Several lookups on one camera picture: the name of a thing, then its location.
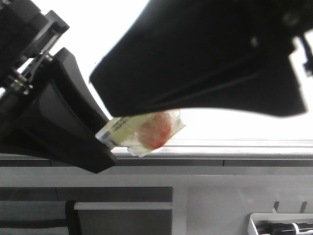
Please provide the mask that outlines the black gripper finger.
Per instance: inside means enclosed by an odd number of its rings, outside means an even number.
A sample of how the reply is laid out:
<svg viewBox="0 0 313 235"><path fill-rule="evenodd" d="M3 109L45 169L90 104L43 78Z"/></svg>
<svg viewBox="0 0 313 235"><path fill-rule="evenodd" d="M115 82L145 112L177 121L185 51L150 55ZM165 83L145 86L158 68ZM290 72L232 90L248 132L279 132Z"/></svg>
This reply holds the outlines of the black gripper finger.
<svg viewBox="0 0 313 235"><path fill-rule="evenodd" d="M28 94L0 99L0 151L51 159L99 173L115 165L96 138L108 122L66 48L36 71Z"/></svg>
<svg viewBox="0 0 313 235"><path fill-rule="evenodd" d="M93 70L114 117L223 108L305 112L289 56L308 30L305 0L151 0Z"/></svg>

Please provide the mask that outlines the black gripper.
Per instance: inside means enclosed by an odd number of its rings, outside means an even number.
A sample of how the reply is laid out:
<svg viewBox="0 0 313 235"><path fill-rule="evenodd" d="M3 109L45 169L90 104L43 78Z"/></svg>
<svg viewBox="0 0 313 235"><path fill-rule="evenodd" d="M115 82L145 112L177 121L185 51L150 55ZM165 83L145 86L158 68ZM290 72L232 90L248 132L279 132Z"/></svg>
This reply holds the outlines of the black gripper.
<svg viewBox="0 0 313 235"><path fill-rule="evenodd" d="M2 0L0 86L27 93L40 63L68 29L54 11L44 15L31 0Z"/></svg>

